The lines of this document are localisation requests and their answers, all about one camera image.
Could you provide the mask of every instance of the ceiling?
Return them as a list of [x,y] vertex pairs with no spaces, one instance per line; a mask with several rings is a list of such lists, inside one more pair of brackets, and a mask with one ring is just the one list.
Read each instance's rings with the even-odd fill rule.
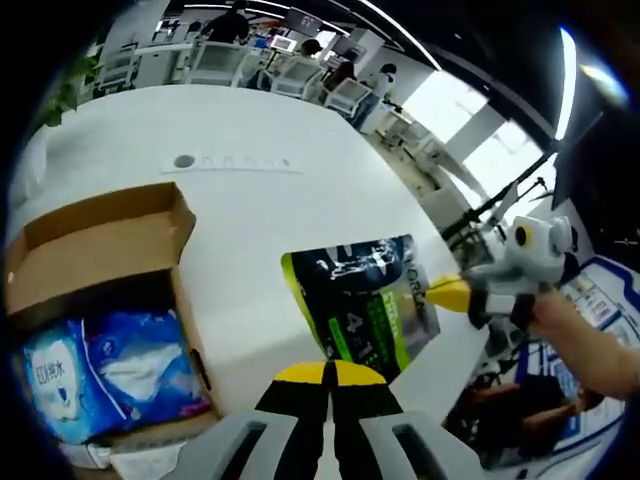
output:
[[[300,8],[345,30],[355,26],[372,29],[387,40],[388,46],[433,65],[412,41],[369,8],[367,0],[272,1]],[[556,15],[545,13],[539,6],[527,6],[532,2],[526,1],[369,1],[426,46],[445,70],[488,95],[501,113],[523,124],[539,143],[545,139],[548,143],[549,132],[558,122],[564,81],[563,47]],[[180,11],[190,3],[172,0],[170,9]],[[224,2],[197,0],[197,3]],[[249,7],[285,13],[277,6],[251,0]],[[527,114],[522,105],[514,105],[515,96],[505,100],[504,89],[502,92],[494,89],[497,84],[506,86],[533,107],[539,121],[532,121],[531,109]]]

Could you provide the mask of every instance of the white table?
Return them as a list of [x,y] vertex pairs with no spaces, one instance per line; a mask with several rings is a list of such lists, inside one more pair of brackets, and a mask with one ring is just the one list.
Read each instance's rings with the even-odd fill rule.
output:
[[[299,174],[162,173],[181,154],[286,157]],[[43,192],[12,217],[13,235],[80,199],[177,182],[197,215],[181,270],[225,413],[255,405],[292,363],[322,359],[280,258],[285,252],[410,233],[427,275],[457,269],[418,203],[336,113],[269,93],[203,85],[110,95],[49,131]],[[392,388],[405,409],[442,420],[486,341],[465,315],[438,310],[442,333]]]

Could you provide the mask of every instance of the open cardboard box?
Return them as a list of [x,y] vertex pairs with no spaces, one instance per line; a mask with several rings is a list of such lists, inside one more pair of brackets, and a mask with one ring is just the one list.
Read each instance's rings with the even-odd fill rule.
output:
[[[93,443],[119,448],[193,436],[219,419],[178,271],[195,222],[174,183],[147,185],[50,212],[29,223],[6,251],[4,300],[18,345],[62,318],[89,321],[127,309],[172,308],[178,313],[193,371],[211,411],[135,432],[102,435]],[[29,394],[26,381],[24,385]]]

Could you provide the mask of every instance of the floor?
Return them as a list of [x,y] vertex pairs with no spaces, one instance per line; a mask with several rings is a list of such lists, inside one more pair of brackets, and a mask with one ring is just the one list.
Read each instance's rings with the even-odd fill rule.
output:
[[380,135],[375,132],[371,135],[366,135],[365,139],[384,158],[396,175],[400,177],[400,180],[406,185],[418,203],[421,203],[424,195],[437,189],[434,180],[422,172],[401,147],[396,147],[390,151],[387,146],[382,144]]

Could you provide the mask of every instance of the blue tissue package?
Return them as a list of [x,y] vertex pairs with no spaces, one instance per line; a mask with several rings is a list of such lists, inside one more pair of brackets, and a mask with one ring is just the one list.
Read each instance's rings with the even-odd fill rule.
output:
[[89,362],[127,416],[125,428],[208,408],[173,311],[111,313],[88,323],[86,335]]
[[126,417],[87,362],[83,323],[67,320],[33,337],[22,349],[36,410],[50,433],[79,445]]

